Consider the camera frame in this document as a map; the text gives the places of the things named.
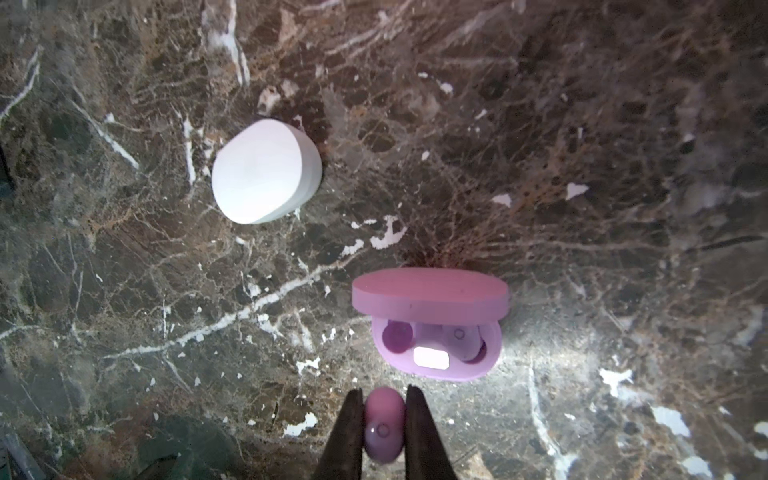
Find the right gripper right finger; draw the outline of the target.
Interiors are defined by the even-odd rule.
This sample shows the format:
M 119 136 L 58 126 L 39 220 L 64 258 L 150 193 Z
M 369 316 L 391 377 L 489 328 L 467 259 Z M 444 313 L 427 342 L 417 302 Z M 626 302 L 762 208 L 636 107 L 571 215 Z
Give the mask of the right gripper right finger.
M 405 405 L 405 478 L 457 480 L 422 390 L 409 385 Z

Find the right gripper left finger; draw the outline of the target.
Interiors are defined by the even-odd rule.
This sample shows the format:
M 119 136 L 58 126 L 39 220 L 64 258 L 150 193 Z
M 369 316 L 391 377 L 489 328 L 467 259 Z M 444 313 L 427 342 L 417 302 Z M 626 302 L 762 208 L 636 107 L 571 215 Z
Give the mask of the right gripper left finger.
M 350 390 L 328 437 L 312 480 L 360 480 L 365 429 L 364 396 Z

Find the white earbud charging case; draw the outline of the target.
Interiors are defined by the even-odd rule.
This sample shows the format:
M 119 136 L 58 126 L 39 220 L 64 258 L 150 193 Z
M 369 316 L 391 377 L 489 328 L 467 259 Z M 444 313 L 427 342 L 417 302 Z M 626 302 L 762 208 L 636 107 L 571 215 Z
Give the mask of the white earbud charging case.
M 300 208 L 318 190 L 322 174 L 319 150 L 304 132 L 264 118 L 219 150 L 211 183 L 224 216 L 248 225 Z

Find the pink earbud charging case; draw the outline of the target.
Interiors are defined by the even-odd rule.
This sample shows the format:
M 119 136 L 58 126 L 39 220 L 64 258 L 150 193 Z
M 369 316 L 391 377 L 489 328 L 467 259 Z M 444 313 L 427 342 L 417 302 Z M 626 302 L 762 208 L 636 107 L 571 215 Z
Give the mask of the pink earbud charging case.
M 466 382 L 487 375 L 502 351 L 509 312 L 506 282 L 448 268 L 384 269 L 356 278 L 352 305 L 371 319 L 375 346 L 392 367 L 416 376 Z M 477 325 L 484 345 L 462 362 L 443 344 L 444 325 Z

